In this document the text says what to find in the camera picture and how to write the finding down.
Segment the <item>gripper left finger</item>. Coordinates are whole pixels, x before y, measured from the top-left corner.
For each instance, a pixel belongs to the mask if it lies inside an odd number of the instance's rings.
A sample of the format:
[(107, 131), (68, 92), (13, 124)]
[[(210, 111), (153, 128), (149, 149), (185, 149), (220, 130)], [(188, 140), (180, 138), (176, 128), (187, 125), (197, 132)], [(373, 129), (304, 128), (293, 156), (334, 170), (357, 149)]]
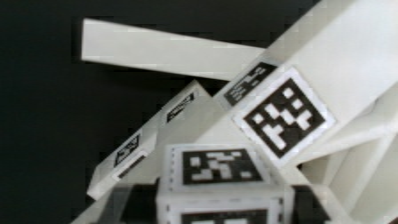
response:
[(107, 199), (100, 224), (158, 224), (156, 184), (116, 187)]

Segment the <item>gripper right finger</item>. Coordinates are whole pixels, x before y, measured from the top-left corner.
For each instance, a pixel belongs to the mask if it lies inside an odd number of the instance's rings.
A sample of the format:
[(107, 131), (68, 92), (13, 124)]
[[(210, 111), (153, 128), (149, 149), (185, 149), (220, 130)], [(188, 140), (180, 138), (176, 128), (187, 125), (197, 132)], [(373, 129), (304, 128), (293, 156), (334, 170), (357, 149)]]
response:
[(332, 216), (307, 185), (293, 185), (291, 224), (355, 224), (345, 217)]

